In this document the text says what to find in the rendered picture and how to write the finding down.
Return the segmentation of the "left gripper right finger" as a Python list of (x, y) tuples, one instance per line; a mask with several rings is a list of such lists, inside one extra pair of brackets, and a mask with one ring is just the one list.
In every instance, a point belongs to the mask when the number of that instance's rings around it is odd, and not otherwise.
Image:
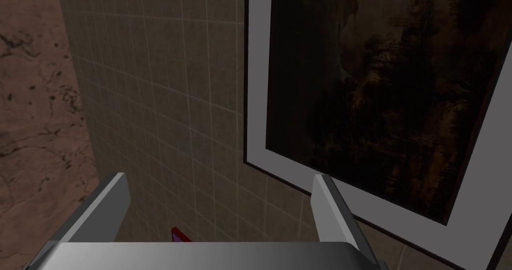
[(314, 176), (310, 205), (320, 241), (342, 241), (359, 251), (370, 246), (333, 179)]

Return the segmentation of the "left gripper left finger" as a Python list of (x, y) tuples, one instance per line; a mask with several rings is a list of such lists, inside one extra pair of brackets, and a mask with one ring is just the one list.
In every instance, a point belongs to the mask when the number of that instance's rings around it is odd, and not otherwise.
[(59, 229), (60, 242), (112, 242), (131, 203), (127, 176), (109, 175)]

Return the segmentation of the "small red object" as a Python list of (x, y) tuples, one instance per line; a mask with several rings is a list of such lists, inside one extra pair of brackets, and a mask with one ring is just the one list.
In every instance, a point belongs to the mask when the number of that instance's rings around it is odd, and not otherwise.
[(172, 242), (192, 242), (192, 240), (177, 227), (171, 229)]

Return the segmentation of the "dark framed wall picture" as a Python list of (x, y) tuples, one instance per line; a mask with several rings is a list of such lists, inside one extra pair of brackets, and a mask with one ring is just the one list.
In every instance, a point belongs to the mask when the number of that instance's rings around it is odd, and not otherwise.
[(512, 0), (245, 0), (244, 162), (457, 270), (512, 236)]

